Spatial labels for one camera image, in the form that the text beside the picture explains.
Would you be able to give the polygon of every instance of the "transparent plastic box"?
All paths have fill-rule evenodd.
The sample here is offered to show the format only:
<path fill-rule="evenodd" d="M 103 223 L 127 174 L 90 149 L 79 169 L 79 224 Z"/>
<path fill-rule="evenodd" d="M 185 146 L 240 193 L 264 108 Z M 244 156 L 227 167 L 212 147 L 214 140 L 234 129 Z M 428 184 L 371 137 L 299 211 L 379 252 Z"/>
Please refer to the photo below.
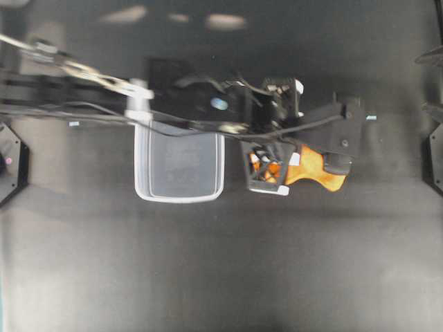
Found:
<path fill-rule="evenodd" d="M 128 109 L 150 112 L 147 100 L 129 100 Z M 170 134 L 188 132 L 152 120 L 150 126 Z M 136 192 L 146 201 L 215 200 L 224 187 L 224 137 L 214 133 L 169 137 L 136 125 L 134 172 Z"/>

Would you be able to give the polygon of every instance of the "wire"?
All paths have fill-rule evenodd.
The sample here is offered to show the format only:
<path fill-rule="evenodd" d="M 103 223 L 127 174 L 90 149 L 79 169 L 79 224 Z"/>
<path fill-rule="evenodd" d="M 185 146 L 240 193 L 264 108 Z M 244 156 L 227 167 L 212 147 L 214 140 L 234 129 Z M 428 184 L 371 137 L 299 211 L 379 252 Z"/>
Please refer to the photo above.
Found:
<path fill-rule="evenodd" d="M 262 95 L 273 95 L 273 93 L 270 92 L 270 91 L 266 91 L 266 90 L 263 90 L 263 89 L 259 89 L 259 88 L 256 88 L 255 86 L 249 84 L 249 83 L 248 83 L 248 82 L 247 82 L 247 81 L 246 81 L 246 80 L 240 75 L 240 73 L 238 73 L 238 76 L 239 76 L 239 79 L 238 79 L 238 80 L 239 80 L 244 86 L 250 88 L 250 90 L 255 91 L 255 92 L 257 92 L 257 93 L 261 93 Z"/>
<path fill-rule="evenodd" d="M 216 80 L 207 75 L 201 75 L 201 74 L 192 74 L 182 77 L 181 79 L 176 81 L 174 85 L 183 89 L 195 83 L 209 83 L 214 87 L 214 89 L 216 89 L 220 93 L 225 93 L 223 86 L 219 82 L 217 82 Z"/>
<path fill-rule="evenodd" d="M 10 44 L 12 46 L 18 47 L 18 48 L 22 48 L 24 50 L 34 50 L 34 47 L 32 47 L 31 45 L 25 44 L 22 41 L 16 40 L 14 38 L 8 37 L 2 33 L 0 33 L 0 40 Z"/>
<path fill-rule="evenodd" d="M 342 120 L 343 116 L 341 115 L 335 115 L 335 116 L 330 116 L 328 118 L 324 118 L 322 120 L 319 121 L 314 121 L 314 122 L 310 122 L 310 123 L 306 123 L 306 124 L 302 124 L 300 126 L 297 127 L 291 127 L 291 128 L 286 128 L 286 129 L 280 129 L 280 130 L 276 130 L 276 131 L 270 131 L 269 133 L 251 133 L 251 134 L 230 134 L 230 133 L 224 133 L 225 136 L 230 136 L 230 137 L 235 137 L 235 138 L 270 138 L 271 136 L 279 136 L 279 135 L 283 135 L 285 133 L 295 133 L 297 131 L 303 131 L 303 130 L 308 130 L 308 129 L 313 129 L 319 126 L 323 126 L 326 125 L 329 122 L 333 122 L 333 121 L 337 121 L 337 120 Z"/>
<path fill-rule="evenodd" d="M 112 111 L 110 109 L 107 109 L 106 107 L 102 107 L 97 104 L 93 104 L 90 102 L 66 102 L 61 105 L 42 105 L 41 107 L 47 107 L 49 109 L 56 109 L 61 108 L 63 106 L 73 106 L 73 107 L 91 107 L 93 109 L 97 109 L 99 111 L 102 111 L 104 113 L 108 113 L 111 115 L 100 115 L 100 114 L 74 114 L 74 113 L 68 113 L 64 111 L 57 111 L 57 112 L 50 112 L 47 109 L 26 109 L 26 110 L 13 110 L 13 111 L 4 111 L 0 109 L 0 114 L 7 115 L 7 116 L 31 116 L 34 118 L 59 118 L 62 120 L 66 119 L 76 119 L 76 120 L 90 120 L 90 121 L 98 121 L 98 122 L 120 122 L 126 125 L 140 125 L 148 130 L 152 130 L 154 133 L 158 133 L 160 135 L 166 136 L 166 137 L 188 137 L 188 136 L 198 136 L 198 135 L 204 135 L 204 134 L 210 134 L 210 133 L 218 133 L 227 137 L 231 138 L 271 138 L 274 136 L 281 136 L 285 133 L 293 133 L 297 131 L 303 131 L 308 129 L 313 129 L 322 125 L 326 125 L 329 122 L 336 121 L 343 119 L 343 116 L 341 115 L 335 115 L 330 116 L 328 118 L 302 124 L 300 126 L 276 130 L 276 131 L 270 131 L 269 133 L 252 133 L 252 134 L 231 134 L 231 133 L 225 133 L 223 131 L 195 131 L 191 133 L 165 133 L 164 131 L 155 129 L 152 127 L 151 122 L 150 124 L 145 124 L 144 122 L 133 120 L 131 118 L 128 118 L 126 116 L 123 116 L 115 111 Z"/>

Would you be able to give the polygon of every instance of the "black table surface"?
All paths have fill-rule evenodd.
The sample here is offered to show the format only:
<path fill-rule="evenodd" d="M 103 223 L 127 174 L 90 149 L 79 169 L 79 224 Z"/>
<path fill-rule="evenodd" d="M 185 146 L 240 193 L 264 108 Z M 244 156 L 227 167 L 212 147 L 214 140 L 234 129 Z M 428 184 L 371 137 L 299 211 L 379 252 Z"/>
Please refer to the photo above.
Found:
<path fill-rule="evenodd" d="M 131 127 L 15 120 L 32 153 L 30 185 L 0 212 L 6 331 L 443 329 L 436 123 L 421 111 L 442 82 L 414 64 L 440 44 L 432 0 L 34 0 L 3 18 L 111 75 L 175 57 L 217 78 L 298 77 L 302 110 L 360 95 L 377 116 L 340 192 L 248 192 L 228 140 L 223 194 L 194 205 L 137 197 Z"/>

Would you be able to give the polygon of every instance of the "orange object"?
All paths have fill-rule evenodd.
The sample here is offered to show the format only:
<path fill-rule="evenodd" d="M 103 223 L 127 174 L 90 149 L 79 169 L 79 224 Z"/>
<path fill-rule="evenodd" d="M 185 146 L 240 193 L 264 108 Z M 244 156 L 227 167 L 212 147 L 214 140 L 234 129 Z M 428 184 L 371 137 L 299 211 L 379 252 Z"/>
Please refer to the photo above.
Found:
<path fill-rule="evenodd" d="M 329 191 L 336 192 L 345 182 L 346 175 L 327 173 L 323 167 L 323 156 L 303 145 L 300 165 L 289 166 L 285 184 L 290 185 L 302 178 L 309 178 L 317 181 Z"/>
<path fill-rule="evenodd" d="M 254 170 L 257 171 L 260 168 L 260 162 L 258 158 L 254 158 L 255 155 L 251 155 L 251 162 Z M 300 154 L 300 164 L 298 166 L 289 166 L 286 175 L 285 185 L 291 185 L 298 180 L 308 178 L 320 183 L 323 187 L 331 192 L 336 192 L 341 188 L 345 182 L 346 175 L 335 175 L 325 172 L 323 156 L 318 152 L 308 148 L 306 145 L 302 145 Z M 277 163 L 270 164 L 268 170 L 264 175 L 266 182 L 275 183 L 276 180 L 273 175 L 278 178 L 280 171 L 280 165 Z"/>

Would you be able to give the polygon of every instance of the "white label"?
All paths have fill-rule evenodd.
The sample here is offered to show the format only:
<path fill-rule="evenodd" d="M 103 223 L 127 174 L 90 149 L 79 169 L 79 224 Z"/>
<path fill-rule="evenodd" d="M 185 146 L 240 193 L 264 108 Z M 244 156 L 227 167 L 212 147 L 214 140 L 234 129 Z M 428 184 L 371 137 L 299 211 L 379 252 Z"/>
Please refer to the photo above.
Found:
<path fill-rule="evenodd" d="M 255 154 L 251 154 L 251 161 L 255 164 L 258 163 L 260 159 Z"/>
<path fill-rule="evenodd" d="M 272 194 L 272 195 L 280 195 L 280 196 L 288 196 L 289 195 L 289 187 L 286 185 L 281 185 L 276 192 L 272 192 L 270 190 L 261 190 L 261 189 L 251 189 L 252 192 L 261 192 L 262 194 Z"/>
<path fill-rule="evenodd" d="M 303 94 L 303 91 L 305 90 L 305 87 L 303 86 L 302 82 L 299 80 L 296 80 L 296 90 L 299 92 L 299 94 Z"/>
<path fill-rule="evenodd" d="M 289 161 L 289 166 L 300 166 L 300 154 L 296 152 L 292 154 L 291 160 Z"/>

